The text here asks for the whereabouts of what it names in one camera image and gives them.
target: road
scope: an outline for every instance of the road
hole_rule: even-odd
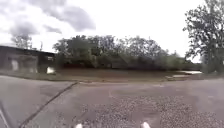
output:
[[[0,100],[3,102],[11,122],[20,126],[71,82],[47,82],[0,76]]]
[[[40,83],[31,81],[28,84],[28,82],[30,80],[18,79],[16,83],[11,83],[15,84],[15,88],[12,86],[7,90],[10,93],[12,90],[13,94],[4,94],[5,96],[16,94],[16,97],[10,96],[11,98],[5,98],[4,101],[18,106],[16,110],[12,109],[9,103],[7,106],[8,112],[14,117],[13,120],[17,120],[18,123],[36,111],[35,108],[31,109],[32,106],[41,106],[55,95],[53,93],[50,96],[45,95],[46,92],[52,92],[51,90],[55,88],[57,88],[55,92],[60,92],[71,84],[66,82],[45,84],[44,81]],[[21,94],[16,93],[19,86],[24,86],[23,89],[32,87],[54,89],[48,91],[31,89],[30,93],[26,92],[27,89],[25,92],[26,96],[29,95],[28,98],[22,93],[23,89],[18,91]],[[77,123],[83,123],[87,127],[138,128],[140,123],[147,121],[152,128],[223,128],[223,106],[223,79],[157,84],[80,83],[44,106],[27,122],[26,127],[71,128]],[[30,113],[24,114],[25,109],[30,110]]]

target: building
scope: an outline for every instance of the building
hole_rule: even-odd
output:
[[[0,69],[46,73],[54,57],[54,53],[0,46]]]

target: overcast sky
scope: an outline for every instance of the overcast sky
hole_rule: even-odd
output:
[[[76,34],[150,36],[162,48],[188,50],[184,13],[203,0],[0,0],[0,43],[33,35],[36,47],[53,52],[58,39]]]

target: lawn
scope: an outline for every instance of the lawn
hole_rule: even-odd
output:
[[[20,77],[25,79],[50,81],[83,81],[83,82],[161,82],[186,80],[192,75],[184,72],[155,72],[133,70],[103,70],[103,69],[64,69],[56,74],[37,74],[0,70],[0,75]]]

